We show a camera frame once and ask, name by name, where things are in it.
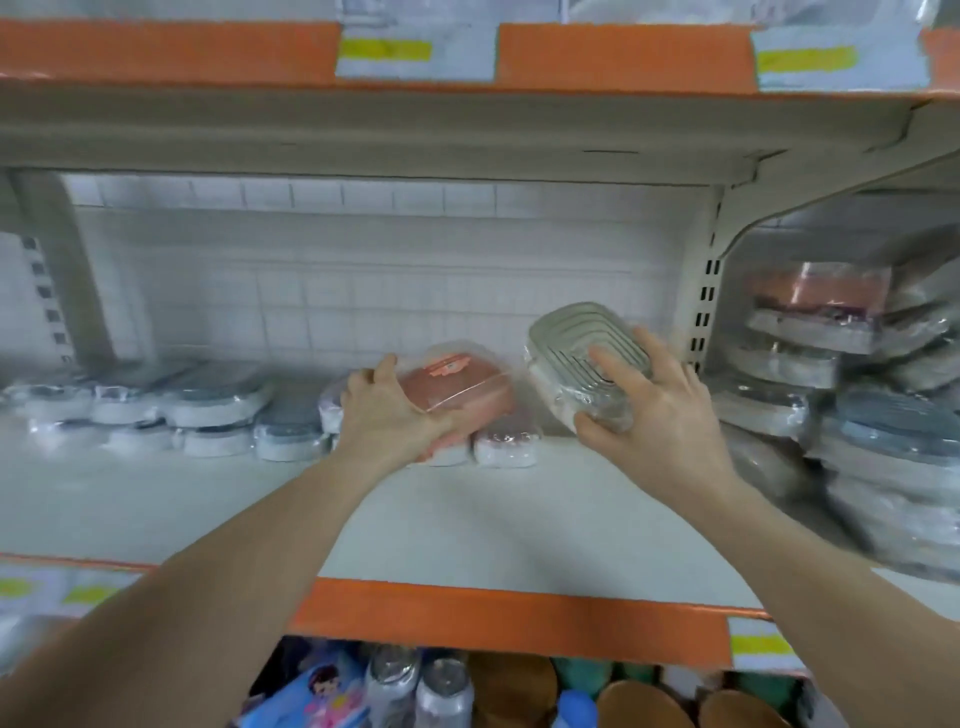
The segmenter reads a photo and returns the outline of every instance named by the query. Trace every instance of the white shelf surface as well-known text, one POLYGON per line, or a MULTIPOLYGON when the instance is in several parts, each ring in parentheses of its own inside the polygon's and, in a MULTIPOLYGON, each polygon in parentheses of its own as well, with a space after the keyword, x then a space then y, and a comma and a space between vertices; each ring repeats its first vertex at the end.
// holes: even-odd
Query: white shelf surface
MULTIPOLYGON (((0 417, 0 553, 156 564, 301 470, 176 452, 45 457, 0 417)), ((382 483, 321 576, 759 608, 693 528, 572 438, 518 471, 414 466, 382 483)), ((960 587, 893 579, 960 619, 960 587)))

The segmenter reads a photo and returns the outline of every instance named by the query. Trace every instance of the shelf board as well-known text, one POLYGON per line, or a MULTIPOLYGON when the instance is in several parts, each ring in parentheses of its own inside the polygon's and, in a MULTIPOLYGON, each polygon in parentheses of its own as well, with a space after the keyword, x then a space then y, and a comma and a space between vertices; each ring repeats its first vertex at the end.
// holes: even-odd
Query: shelf board
MULTIPOLYGON (((748 26, 502 24, 489 84, 344 81, 330 22, 0 21, 0 75, 31 84, 759 95, 748 26)), ((960 93, 960 32, 929 30, 931 86, 960 93)))
MULTIPOLYGON (((28 563, 146 570, 300 470, 175 452, 43 457, 23 429, 0 418, 0 557, 28 563)), ((349 520, 291 630, 728 666, 727 617, 764 617, 736 571, 572 438, 542 445, 533 469, 390 477, 349 520)), ((960 619, 960 589, 892 580, 960 619)))

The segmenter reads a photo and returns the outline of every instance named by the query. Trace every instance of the left hand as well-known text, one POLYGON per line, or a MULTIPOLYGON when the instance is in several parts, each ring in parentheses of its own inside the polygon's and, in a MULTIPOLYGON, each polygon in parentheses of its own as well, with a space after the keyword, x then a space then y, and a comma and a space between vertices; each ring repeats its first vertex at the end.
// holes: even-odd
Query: left hand
POLYGON ((373 468, 377 482, 414 462, 462 417, 457 410, 416 408, 403 394, 395 366, 396 355, 387 354, 376 369, 354 372, 340 398, 344 422, 334 454, 373 468))

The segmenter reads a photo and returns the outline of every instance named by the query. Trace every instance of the orange shelf edge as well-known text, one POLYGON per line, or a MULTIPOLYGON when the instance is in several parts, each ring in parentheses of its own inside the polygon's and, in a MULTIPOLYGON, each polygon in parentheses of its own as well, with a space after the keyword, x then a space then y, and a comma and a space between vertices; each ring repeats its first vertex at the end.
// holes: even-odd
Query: orange shelf edge
MULTIPOLYGON (((0 559, 91 569, 151 568, 5 553, 0 559)), ((318 578, 291 620, 290 631, 371 642, 729 668, 727 617, 768 619, 756 609, 318 578)))
MULTIPOLYGON (((759 96, 747 26, 500 26, 491 84, 338 80, 330 22, 0 21, 0 81, 759 96)), ((924 31, 930 89, 960 94, 960 31, 924 31)))

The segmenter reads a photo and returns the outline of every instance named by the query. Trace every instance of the green container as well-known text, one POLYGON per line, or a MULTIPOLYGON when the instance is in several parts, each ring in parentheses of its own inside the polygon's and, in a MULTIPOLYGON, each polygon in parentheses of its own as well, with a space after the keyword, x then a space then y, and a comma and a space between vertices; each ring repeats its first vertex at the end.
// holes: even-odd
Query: green container
POLYGON ((564 690, 583 691, 596 700, 613 676, 613 660, 554 657, 553 667, 564 690))
POLYGON ((624 677, 628 680, 636 680, 638 683, 653 685, 654 677, 657 675, 656 665, 637 665, 636 663, 620 663, 623 669, 624 677))
POLYGON ((786 708, 799 681, 787 675, 768 675, 761 672, 742 672, 736 685, 743 692, 758 697, 778 713, 786 708))

